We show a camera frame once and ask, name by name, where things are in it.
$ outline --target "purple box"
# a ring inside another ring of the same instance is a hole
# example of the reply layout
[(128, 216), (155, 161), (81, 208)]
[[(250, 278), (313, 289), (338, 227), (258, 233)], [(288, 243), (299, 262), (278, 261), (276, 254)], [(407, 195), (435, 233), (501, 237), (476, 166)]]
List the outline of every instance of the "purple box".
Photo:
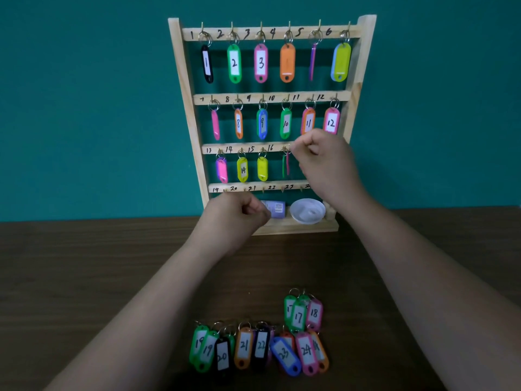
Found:
[(276, 200), (261, 200), (261, 202), (270, 211), (272, 218), (286, 217), (286, 203), (278, 202)]

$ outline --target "white paper label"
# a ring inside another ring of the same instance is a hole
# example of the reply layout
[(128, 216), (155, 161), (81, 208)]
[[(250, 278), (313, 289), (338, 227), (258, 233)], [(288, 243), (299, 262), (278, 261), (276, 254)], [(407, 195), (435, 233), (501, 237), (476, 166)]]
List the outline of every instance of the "white paper label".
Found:
[(338, 119), (338, 114), (330, 112), (327, 117), (326, 131), (334, 132), (336, 129), (336, 120)]
[(295, 303), (295, 299), (286, 299), (286, 318), (291, 317), (291, 309), (293, 308), (293, 303)]
[(228, 369), (230, 357), (228, 356), (228, 343), (222, 342), (217, 344), (217, 370), (222, 371)]
[(261, 117), (260, 118), (260, 120), (261, 120), (260, 121), (260, 124), (261, 124), (260, 125), (261, 126), (260, 129), (261, 129), (261, 131), (260, 132), (261, 133), (265, 133), (266, 132), (266, 117), (265, 117), (265, 115), (261, 115), (260, 117)]
[(241, 164), (241, 178), (248, 176), (248, 163), (244, 162)]
[(197, 331), (197, 340), (195, 341), (194, 354), (197, 354), (201, 349), (201, 344), (203, 343), (204, 337), (208, 333), (207, 330), (198, 330)]
[(307, 133), (313, 128), (313, 119), (315, 119), (315, 115), (312, 112), (306, 115), (306, 126), (304, 126), (304, 133)]
[(304, 328), (304, 309), (305, 307), (303, 306), (295, 306), (293, 309), (293, 318), (291, 319), (291, 325), (293, 325), (295, 328)]
[(266, 51), (257, 51), (257, 61), (255, 62), (255, 74), (266, 74)]
[(237, 357), (248, 359), (250, 356), (250, 348), (252, 344), (252, 335), (249, 332), (241, 332), (241, 337), (239, 338), (239, 351), (237, 353)]
[(297, 338), (298, 347), (300, 348), (300, 352), (302, 354), (302, 360), (304, 361), (304, 365), (311, 365), (315, 363), (315, 359), (313, 357), (313, 351), (311, 350), (311, 340), (309, 336), (299, 337)]
[(208, 362), (212, 361), (212, 358), (214, 357), (213, 352), (214, 352), (214, 345), (215, 345), (216, 341), (217, 341), (217, 338), (215, 336), (208, 335), (206, 337), (206, 341), (204, 343), (204, 348), (203, 348), (203, 351), (201, 352), (201, 356), (200, 356), (201, 362), (208, 363)]
[(266, 350), (266, 340), (268, 339), (267, 332), (257, 333), (257, 345), (255, 346), (255, 357), (264, 358), (264, 351)]
[(320, 349), (320, 344), (318, 343), (317, 335), (311, 334), (311, 337), (313, 338), (313, 346), (315, 347), (315, 354), (317, 355), (318, 360), (324, 361), (325, 357), (322, 350)]
[(210, 75), (210, 61), (208, 60), (208, 51), (203, 51), (204, 73)]
[(239, 52), (230, 51), (230, 71), (232, 75), (239, 74)]
[(291, 347), (293, 345), (293, 341), (291, 340), (291, 337), (284, 337), (283, 339), (286, 341), (288, 346)]
[(318, 324), (318, 320), (320, 319), (320, 315), (322, 312), (322, 305), (311, 302), (307, 309), (307, 320), (308, 322), (312, 322), (314, 324)]
[(290, 354), (283, 341), (279, 340), (278, 342), (276, 342), (273, 345), (273, 351), (284, 362), (284, 366), (286, 368), (291, 368), (293, 364), (295, 364), (295, 357), (293, 356), (293, 354)]
[(241, 134), (241, 130), (242, 130), (242, 121), (241, 121), (241, 116), (239, 115), (239, 113), (237, 113), (235, 115), (235, 122), (237, 124), (237, 133), (238, 134)]
[(291, 123), (291, 114), (287, 113), (286, 115), (284, 115), (284, 127), (282, 129), (283, 133), (290, 132), (290, 123)]

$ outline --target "green wall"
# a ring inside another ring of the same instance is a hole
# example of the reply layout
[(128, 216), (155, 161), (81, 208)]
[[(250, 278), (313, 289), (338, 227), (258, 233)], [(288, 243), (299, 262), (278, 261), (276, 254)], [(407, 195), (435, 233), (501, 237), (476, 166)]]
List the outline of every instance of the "green wall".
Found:
[(393, 208), (519, 204), (520, 10), (520, 0), (0, 0), (0, 220), (202, 211), (168, 17), (296, 26), (377, 14), (351, 142), (368, 189)]

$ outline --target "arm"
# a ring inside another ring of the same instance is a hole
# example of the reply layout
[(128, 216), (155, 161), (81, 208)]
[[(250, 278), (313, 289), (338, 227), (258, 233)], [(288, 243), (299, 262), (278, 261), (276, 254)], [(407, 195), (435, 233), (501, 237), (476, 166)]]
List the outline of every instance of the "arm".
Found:
[(154, 388), (181, 333), (186, 307), (203, 278), (270, 216), (251, 193), (224, 193), (210, 200), (183, 247), (47, 389)]
[(445, 386), (518, 390), (520, 308), (373, 200), (342, 137), (314, 129), (291, 151), (311, 187), (355, 230)]

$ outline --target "hand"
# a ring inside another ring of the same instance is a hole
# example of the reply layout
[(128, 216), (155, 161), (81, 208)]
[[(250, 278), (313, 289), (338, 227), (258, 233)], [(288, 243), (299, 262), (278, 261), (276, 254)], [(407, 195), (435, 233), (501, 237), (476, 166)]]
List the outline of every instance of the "hand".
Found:
[(290, 151), (311, 188), (336, 210), (367, 195), (343, 137), (313, 129), (297, 138)]
[(208, 202), (186, 243), (218, 261), (238, 250), (270, 218), (270, 211), (250, 192), (224, 192)]

